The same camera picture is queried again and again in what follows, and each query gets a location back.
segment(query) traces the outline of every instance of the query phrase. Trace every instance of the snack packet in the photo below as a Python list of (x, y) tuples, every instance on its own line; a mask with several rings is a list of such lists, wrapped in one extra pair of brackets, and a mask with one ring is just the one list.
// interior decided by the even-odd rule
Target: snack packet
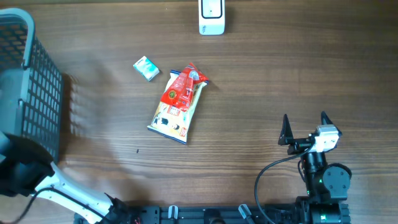
[(148, 130), (186, 144), (189, 125), (208, 78), (192, 63), (182, 72), (171, 70), (170, 76)]

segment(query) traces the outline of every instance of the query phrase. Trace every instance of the gray basket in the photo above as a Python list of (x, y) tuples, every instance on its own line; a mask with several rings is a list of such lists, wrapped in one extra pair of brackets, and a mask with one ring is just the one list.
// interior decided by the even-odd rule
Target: gray basket
[(0, 10), (0, 131), (30, 138), (58, 161), (63, 78), (32, 16)]

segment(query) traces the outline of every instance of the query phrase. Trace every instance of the wooden table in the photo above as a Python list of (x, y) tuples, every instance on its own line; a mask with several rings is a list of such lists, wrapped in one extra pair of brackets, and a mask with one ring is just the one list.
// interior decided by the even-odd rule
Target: wooden table
[[(343, 131), (327, 156), (353, 171), (353, 223), (398, 218), (398, 13), (387, 2), (235, 1), (226, 32), (198, 32), (197, 2), (22, 6), (61, 71), (69, 74), (61, 162), (77, 181), (124, 201), (160, 205), (254, 203), (254, 180), (287, 156), (283, 114), (296, 137), (325, 110)], [(143, 55), (163, 73), (146, 82)], [(188, 144), (147, 130), (169, 70), (193, 62), (211, 80)], [(297, 160), (266, 172), (261, 202), (306, 190)], [(28, 198), (1, 197), (12, 220)], [(37, 200), (23, 223), (71, 223), (73, 213)]]

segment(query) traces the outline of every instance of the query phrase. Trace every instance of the basket handle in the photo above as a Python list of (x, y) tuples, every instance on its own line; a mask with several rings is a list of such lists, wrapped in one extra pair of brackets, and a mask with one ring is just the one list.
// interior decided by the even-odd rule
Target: basket handle
[(27, 25), (27, 37), (25, 44), (24, 58), (22, 59), (22, 68), (26, 70), (30, 67), (30, 56), (35, 38), (35, 22), (33, 17), (25, 10), (18, 8), (9, 8), (0, 10), (0, 21), (23, 20)]

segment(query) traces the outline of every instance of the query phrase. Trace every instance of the cable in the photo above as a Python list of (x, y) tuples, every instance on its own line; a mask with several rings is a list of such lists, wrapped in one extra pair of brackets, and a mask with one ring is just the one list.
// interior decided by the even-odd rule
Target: cable
[(303, 182), (305, 182), (304, 175), (301, 172), (300, 163), (301, 163), (301, 160), (299, 160), (297, 163), (297, 169), (298, 169), (298, 172), (300, 173), (301, 179), (303, 180)]
[(57, 189), (54, 189), (54, 188), (52, 188), (52, 187), (46, 187), (46, 188), (40, 189), (39, 191), (37, 191), (37, 192), (32, 196), (32, 198), (30, 199), (30, 201), (29, 201), (29, 203), (27, 204), (26, 208), (24, 209), (24, 211), (22, 212), (22, 214), (19, 216), (19, 218), (17, 218), (17, 219), (14, 220), (13, 222), (6, 223), (6, 224), (18, 224), (18, 223), (25, 217), (25, 215), (27, 214), (27, 212), (30, 210), (30, 207), (32, 206), (33, 201), (37, 198), (37, 196), (38, 196), (40, 193), (42, 193), (42, 192), (44, 192), (44, 191), (46, 191), (46, 190), (52, 191), (52, 192), (55, 192), (55, 193), (57, 193), (57, 194), (59, 194), (59, 195), (61, 195), (61, 196), (64, 196), (65, 198), (71, 200), (72, 202), (75, 202), (76, 204), (78, 204), (78, 205), (82, 206), (83, 208), (85, 208), (85, 209), (87, 209), (87, 210), (93, 212), (95, 215), (99, 216), (99, 217), (102, 218), (103, 220), (106, 220), (108, 223), (110, 223), (110, 221), (109, 221), (107, 218), (105, 218), (105, 216), (103, 216), (102, 214), (100, 214), (100, 213), (97, 212), (96, 210), (92, 209), (90, 206), (85, 205), (85, 204), (79, 202), (78, 200), (72, 198), (71, 196), (69, 196), (69, 195), (67, 195), (67, 194), (65, 194), (65, 193), (63, 193), (63, 192), (61, 192), (61, 191), (59, 191), (59, 190), (57, 190)]
[(269, 223), (275, 224), (275, 223), (268, 217), (268, 215), (265, 213), (265, 211), (261, 208), (261, 205), (260, 205), (260, 201), (259, 201), (259, 197), (258, 197), (258, 192), (257, 192), (257, 186), (259, 185), (260, 177), (262, 176), (262, 174), (263, 174), (267, 169), (273, 167), (274, 165), (280, 164), (281, 162), (289, 161), (289, 160), (291, 160), (291, 159), (295, 159), (295, 158), (301, 157), (301, 156), (303, 156), (304, 154), (306, 154), (309, 150), (311, 150), (311, 147), (308, 148), (308, 149), (306, 149), (306, 150), (303, 151), (302, 153), (295, 155), (295, 156), (290, 156), (290, 157), (288, 157), (288, 158), (275, 161), (275, 162), (269, 164), (268, 166), (264, 167), (263, 170), (261, 170), (260, 173), (259, 173), (259, 175), (257, 176), (256, 182), (254, 183), (254, 199), (256, 200), (256, 204), (257, 204), (257, 206), (259, 207), (260, 212), (262, 213), (262, 215), (264, 215), (264, 217), (268, 220)]

